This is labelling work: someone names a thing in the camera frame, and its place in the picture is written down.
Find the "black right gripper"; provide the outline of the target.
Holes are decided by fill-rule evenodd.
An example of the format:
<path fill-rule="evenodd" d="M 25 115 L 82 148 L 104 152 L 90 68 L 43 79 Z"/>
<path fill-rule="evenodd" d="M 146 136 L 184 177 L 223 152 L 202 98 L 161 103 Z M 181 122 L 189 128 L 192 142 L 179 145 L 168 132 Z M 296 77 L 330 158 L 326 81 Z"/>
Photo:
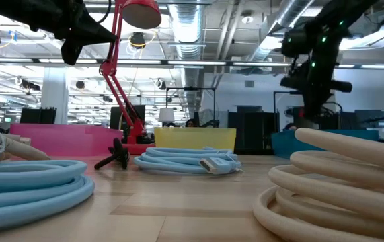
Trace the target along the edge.
<path fill-rule="evenodd" d="M 350 82 L 337 81 L 330 77 L 328 79 L 322 79 L 317 76 L 309 78 L 310 65 L 309 61 L 299 65 L 292 65 L 288 75 L 282 78 L 280 85 L 301 92 L 309 89 L 321 91 L 335 90 L 343 93 L 350 93 L 352 91 L 352 84 Z M 328 99 L 328 92 L 319 92 L 317 94 L 318 112 L 316 114 L 315 96 L 312 93 L 304 93 L 304 116 L 309 120 L 314 119 L 315 115 L 317 118 L 326 117 L 329 111 L 324 105 Z"/>

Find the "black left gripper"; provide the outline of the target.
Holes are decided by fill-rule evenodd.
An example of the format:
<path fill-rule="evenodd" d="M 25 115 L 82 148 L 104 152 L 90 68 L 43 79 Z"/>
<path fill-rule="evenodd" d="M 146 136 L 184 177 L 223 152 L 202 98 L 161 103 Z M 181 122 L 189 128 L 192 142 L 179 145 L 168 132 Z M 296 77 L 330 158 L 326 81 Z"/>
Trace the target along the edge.
<path fill-rule="evenodd" d="M 83 1 L 26 1 L 31 31 L 45 30 L 56 39 L 73 40 L 80 44 L 115 42 L 116 35 L 97 23 Z"/>

